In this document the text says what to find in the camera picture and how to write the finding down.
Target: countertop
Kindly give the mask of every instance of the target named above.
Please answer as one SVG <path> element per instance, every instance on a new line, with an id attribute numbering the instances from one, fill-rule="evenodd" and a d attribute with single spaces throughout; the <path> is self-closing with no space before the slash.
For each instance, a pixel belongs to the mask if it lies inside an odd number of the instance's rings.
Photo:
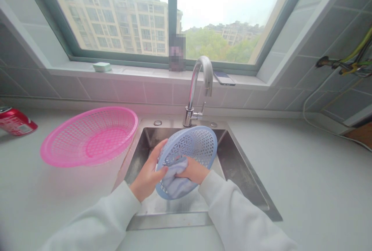
<path id="1" fill-rule="evenodd" d="M 34 133 L 12 137 L 0 130 L 0 249 L 12 251 L 36 250 L 71 218 L 108 195 L 123 159 L 94 167 L 51 167 L 40 158 L 42 141 L 80 112 L 22 111 L 39 125 Z M 228 122 L 284 219 L 277 225 L 300 250 L 372 250 L 370 152 L 303 120 L 218 120 Z M 214 226 L 130 231 L 119 250 L 174 251 L 175 246 L 224 250 Z"/>

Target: stainless steel sink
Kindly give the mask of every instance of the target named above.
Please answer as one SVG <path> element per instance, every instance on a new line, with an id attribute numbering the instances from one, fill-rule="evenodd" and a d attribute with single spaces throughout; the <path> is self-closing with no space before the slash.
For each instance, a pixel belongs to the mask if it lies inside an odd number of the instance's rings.
<path id="1" fill-rule="evenodd" d="M 163 120 L 160 126 L 154 126 L 153 123 L 154 120 L 150 119 L 141 121 L 113 190 L 123 180 L 131 184 L 152 149 L 163 139 L 184 128 L 182 122 L 173 120 Z M 196 123 L 211 127 L 209 121 L 196 121 Z M 244 196 L 264 211 L 271 220 L 282 221 L 282 217 L 227 123 L 216 123 L 218 127 L 211 127 L 218 141 L 217 157 L 212 169 L 225 180 L 230 179 L 238 185 Z M 132 218 L 127 230 L 204 225 L 212 225 L 212 221 L 208 216 L 208 206 L 197 187 L 188 195 L 172 201 L 164 200 L 155 191 L 143 201 L 141 210 Z"/>

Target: blue colander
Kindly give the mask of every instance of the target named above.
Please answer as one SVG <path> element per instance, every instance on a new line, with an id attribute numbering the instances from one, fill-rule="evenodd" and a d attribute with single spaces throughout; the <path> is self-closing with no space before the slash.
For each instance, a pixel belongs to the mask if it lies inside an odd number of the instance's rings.
<path id="1" fill-rule="evenodd" d="M 211 128 L 196 126 L 183 129 L 173 134 L 164 145 L 159 155 L 158 166 L 160 170 L 163 166 L 173 165 L 182 156 L 189 156 L 197 160 L 204 167 L 210 169 L 217 153 L 217 137 Z M 189 191 L 185 191 L 177 198 L 183 197 L 195 189 L 198 184 L 193 183 Z M 172 199 L 162 181 L 156 185 L 156 191 L 163 199 Z"/>

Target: faucet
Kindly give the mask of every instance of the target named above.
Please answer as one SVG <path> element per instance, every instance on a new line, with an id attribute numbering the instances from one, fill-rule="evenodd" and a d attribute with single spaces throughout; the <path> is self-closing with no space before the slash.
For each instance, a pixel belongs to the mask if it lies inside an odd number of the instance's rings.
<path id="1" fill-rule="evenodd" d="M 191 78 L 191 88 L 189 94 L 189 104 L 185 107 L 186 115 L 183 119 L 183 125 L 185 127 L 191 126 L 191 120 L 201 120 L 203 117 L 203 111 L 205 102 L 203 103 L 203 107 L 201 108 L 201 112 L 194 112 L 193 108 L 193 101 L 194 101 L 194 94 L 196 88 L 196 81 L 198 79 L 198 74 L 200 68 L 203 67 L 204 72 L 204 89 L 205 89 L 205 96 L 211 97 L 212 96 L 212 84 L 213 84 L 213 68 L 212 63 L 210 62 L 207 56 L 201 56 L 195 63 L 193 76 Z"/>

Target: sleeve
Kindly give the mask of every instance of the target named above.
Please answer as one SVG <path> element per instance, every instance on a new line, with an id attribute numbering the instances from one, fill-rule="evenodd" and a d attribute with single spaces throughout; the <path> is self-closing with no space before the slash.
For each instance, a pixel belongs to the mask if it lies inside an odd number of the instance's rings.
<path id="1" fill-rule="evenodd" d="M 109 196 L 78 215 L 41 248 L 46 250 L 116 250 L 141 203 L 122 182 Z"/>
<path id="2" fill-rule="evenodd" d="M 231 180 L 211 171 L 199 187 L 209 206 L 208 214 L 225 250 L 297 250 L 291 240 L 270 218 L 254 206 Z"/>

